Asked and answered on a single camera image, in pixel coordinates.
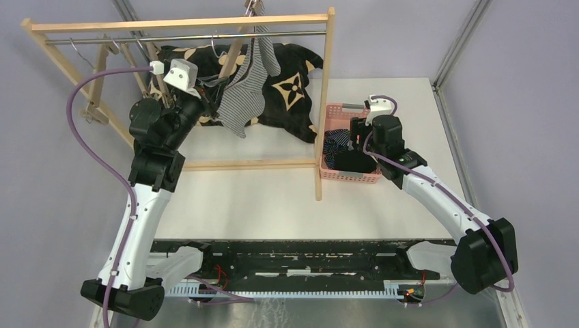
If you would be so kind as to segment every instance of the pink basket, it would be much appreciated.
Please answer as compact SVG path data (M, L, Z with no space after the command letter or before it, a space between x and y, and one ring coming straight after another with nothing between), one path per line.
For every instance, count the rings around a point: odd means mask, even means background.
M343 104L329 102L326 105L326 125L324 128L324 134L326 131L335 130L337 128L350 129L350 118L365 118L368 116L369 112L370 110L368 109L344 108ZM322 158L322 161L320 162L320 171L322 179L328 180L377 183L377 181L382 177L380 169L377 169L372 173L346 172L329 169L325 158Z

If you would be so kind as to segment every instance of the gray striped garment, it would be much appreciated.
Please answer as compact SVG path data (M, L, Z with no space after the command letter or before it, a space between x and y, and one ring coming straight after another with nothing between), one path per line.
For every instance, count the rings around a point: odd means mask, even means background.
M261 6L258 16L263 16ZM266 33L265 26L255 26L254 32ZM281 68L275 57L270 38L252 38L247 47L243 64L239 71L225 87L221 104L217 109L219 120L223 126L241 138L245 138L245 124L264 112L266 101L262 87L268 74L275 77L281 73Z

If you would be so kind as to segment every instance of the white table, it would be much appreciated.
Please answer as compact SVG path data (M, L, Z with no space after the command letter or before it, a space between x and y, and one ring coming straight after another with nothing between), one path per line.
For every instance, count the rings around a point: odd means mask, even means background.
M312 80L312 117L321 80ZM428 79L331 79L328 102L361 104L369 94L399 103L406 146L418 152L456 193L462 190ZM313 157L313 146L280 128L251 126L240 139L223 127L194 128L181 147L189 160ZM450 238L420 203L392 182L322 180L313 169L183 172L156 238L401 239Z

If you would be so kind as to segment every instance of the wooden clothes rack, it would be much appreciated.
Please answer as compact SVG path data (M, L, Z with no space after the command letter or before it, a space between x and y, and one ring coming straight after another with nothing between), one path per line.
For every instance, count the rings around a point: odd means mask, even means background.
M198 27L238 26L250 27L254 25L297 25L297 24L325 24L324 42L324 69L322 73L322 95L320 98L320 121L317 126L315 139L315 157L309 159L262 159L262 160L239 160L239 161L189 161L185 162L184 171L212 171L212 170L235 170L235 169L289 169L306 168L314 169L314 186L316 200L322 199L322 181L320 176L320 163L322 160L322 147L324 143L324 123L326 118L326 97L328 94L329 68L332 55L332 43L334 34L334 7L330 7L326 14L289 15L289 16L245 16L231 18L202 18L180 20L144 20L113 23L64 23L64 24L36 24L30 18L26 18L21 26L32 37L36 44L56 64L58 68L71 80L73 84L80 83L84 78L72 65L65 55L55 46L53 40L46 36L48 33L85 33L85 32L115 32L115 31L141 31L153 29L186 29ZM121 51L126 55L128 47L122 46ZM106 51L99 46L98 63L95 72L104 70L106 67ZM102 91L102 79L97 79L91 85L86 85L81 93L89 100L89 105L84 115L91 115L97 122L110 124L121 138L132 147L133 138L111 108L100 99Z

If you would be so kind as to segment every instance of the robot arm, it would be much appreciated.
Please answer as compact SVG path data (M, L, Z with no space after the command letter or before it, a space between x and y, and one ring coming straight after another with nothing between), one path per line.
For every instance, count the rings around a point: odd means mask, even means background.
M377 155L384 177L426 207L457 244L452 247L417 243L406 250L411 265L416 269L454 276L457 283L471 294L506 278L491 240L475 222L477 218L500 247L511 273L517 272L513 226L504 218L495 221L466 203L439 179L425 159L407 149L400 119L391 115L395 107L393 109L389 102L380 96L369 97L366 102L370 108L369 119L352 118L352 146Z
M162 63L153 62L152 66L154 74L164 73ZM84 281L81 288L82 296L102 306L107 284L114 277L108 308L143 320L155 317L163 304L165 290L197 272L203 262L203 252L198 248L181 247L147 269L156 229L185 161L178 148L203 114L216 115L218 104L213 99L221 98L227 82L227 79L198 81L196 77L194 64L174 59L165 81L175 87L176 103L162 108L158 101L145 98L132 106L129 132L135 138L135 157L128 180L137 197L136 213L131 216L129 198L107 261L97 279ZM124 239L128 226L130 233ZM113 270L120 248L120 261Z

